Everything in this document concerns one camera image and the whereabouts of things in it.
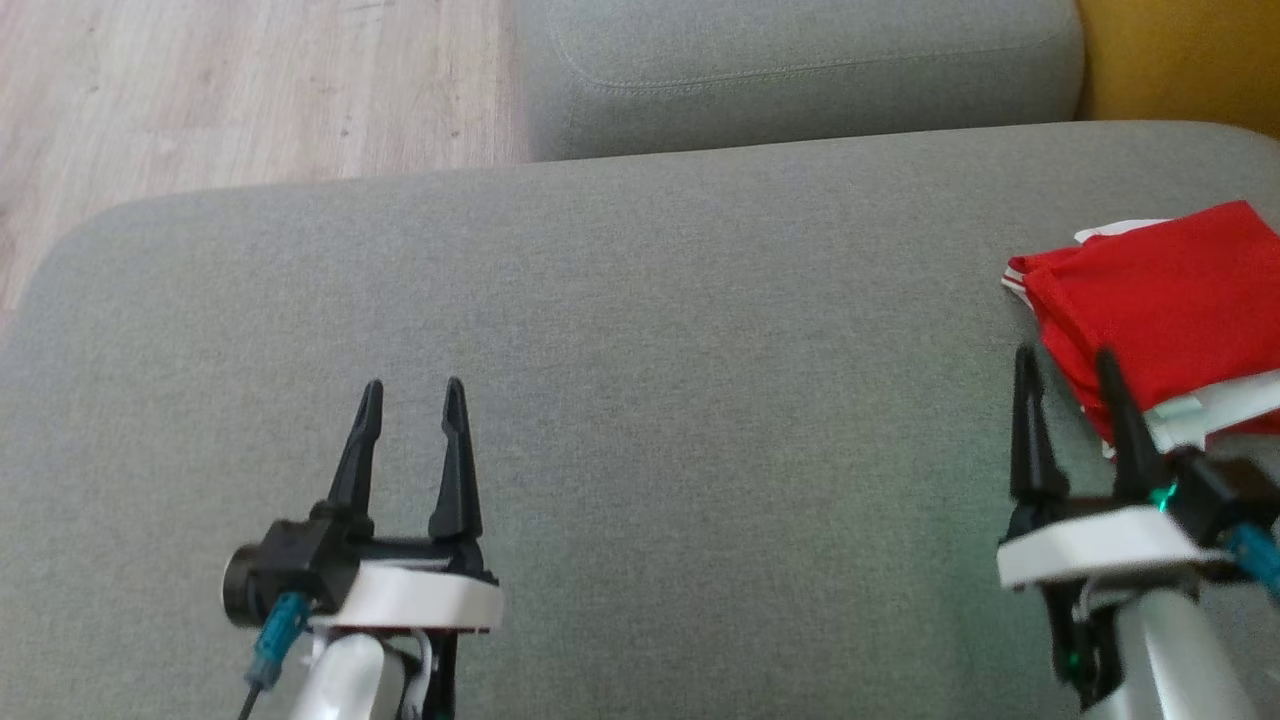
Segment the wide yellow sofa back cushion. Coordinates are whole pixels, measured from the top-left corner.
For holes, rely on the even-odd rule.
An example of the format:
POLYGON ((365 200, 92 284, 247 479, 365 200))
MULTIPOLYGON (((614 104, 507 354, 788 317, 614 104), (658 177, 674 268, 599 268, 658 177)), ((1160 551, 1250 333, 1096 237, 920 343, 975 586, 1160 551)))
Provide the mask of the wide yellow sofa back cushion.
POLYGON ((1280 140, 1280 0, 1075 0, 1080 120, 1197 120, 1280 140))

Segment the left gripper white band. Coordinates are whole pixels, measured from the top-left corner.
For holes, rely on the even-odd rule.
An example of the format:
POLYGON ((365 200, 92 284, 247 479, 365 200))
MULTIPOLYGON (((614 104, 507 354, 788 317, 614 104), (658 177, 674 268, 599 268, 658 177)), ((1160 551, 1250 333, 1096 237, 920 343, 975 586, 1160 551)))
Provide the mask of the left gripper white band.
MULTIPOLYGON (((384 386, 370 380, 325 498, 312 506, 312 519, 329 519, 351 529, 372 529, 369 514, 372 460, 381 436, 384 386)), ((486 569, 476 539, 483 536, 474 438, 465 384, 451 377, 442 411, 445 457, 429 536, 442 543, 419 547, 379 544, 362 559, 339 607, 317 610, 315 632, 488 633, 500 628, 506 596, 486 569)))

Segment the small grey sofa seat cushion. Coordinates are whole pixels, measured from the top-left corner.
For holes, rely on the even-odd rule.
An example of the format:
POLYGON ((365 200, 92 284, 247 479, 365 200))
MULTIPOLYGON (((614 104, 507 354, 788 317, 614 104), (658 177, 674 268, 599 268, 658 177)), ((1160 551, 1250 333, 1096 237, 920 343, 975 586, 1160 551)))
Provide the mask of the small grey sofa seat cushion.
POLYGON ((1069 120, 1075 0, 513 0, 540 161, 1069 120))

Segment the red jersey with white trim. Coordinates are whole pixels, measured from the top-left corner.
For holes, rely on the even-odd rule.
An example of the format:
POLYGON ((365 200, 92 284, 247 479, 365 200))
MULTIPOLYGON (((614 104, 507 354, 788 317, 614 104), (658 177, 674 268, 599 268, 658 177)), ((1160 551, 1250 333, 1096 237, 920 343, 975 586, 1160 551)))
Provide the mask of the red jersey with white trim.
POLYGON ((1280 233, 1248 202, 1093 238, 1028 274, 1025 290, 1106 457, 1102 348, 1161 451, 1221 433, 1280 437, 1280 233))

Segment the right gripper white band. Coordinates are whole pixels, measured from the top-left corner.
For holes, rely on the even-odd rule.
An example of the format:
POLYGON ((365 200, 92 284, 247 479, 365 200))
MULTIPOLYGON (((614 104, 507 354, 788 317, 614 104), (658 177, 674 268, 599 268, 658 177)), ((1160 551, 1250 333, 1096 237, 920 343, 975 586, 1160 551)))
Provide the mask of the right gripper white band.
MULTIPOLYGON (((1172 483, 1164 455, 1151 437, 1111 348, 1097 352, 1096 372, 1112 428, 1114 495, 1152 503, 1153 496, 1172 483)), ((1002 588, 1098 580, 1228 561, 1226 551, 1197 544, 1171 515, 1149 505, 1048 519, 1046 515, 1056 507, 1044 502, 1066 498, 1070 482, 1053 455, 1043 395, 1036 350, 1023 345, 1014 361, 1009 491, 1015 506, 1006 538, 996 551, 1002 588)))

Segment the folded red garment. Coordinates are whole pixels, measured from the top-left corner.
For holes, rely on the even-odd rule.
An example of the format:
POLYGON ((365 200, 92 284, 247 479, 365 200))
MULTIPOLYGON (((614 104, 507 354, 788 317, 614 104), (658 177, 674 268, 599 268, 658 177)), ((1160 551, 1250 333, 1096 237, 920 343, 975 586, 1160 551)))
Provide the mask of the folded red garment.
POLYGON ((1032 255, 1011 258, 1007 261, 1006 269, 1000 278, 1000 283, 1006 290, 1011 291, 1015 296, 1018 296, 1028 307, 1030 307, 1030 300, 1027 297, 1025 277, 1030 274, 1033 270, 1041 266, 1046 266, 1053 260, 1061 260, 1073 256, 1093 238, 1120 236, 1146 227, 1164 224, 1166 222, 1170 222, 1170 218, 1130 219, 1130 220, 1115 222, 1105 225, 1098 225, 1094 228, 1078 231, 1074 234, 1074 245, 1069 245, 1064 249, 1056 249, 1048 252, 1038 252, 1032 255))

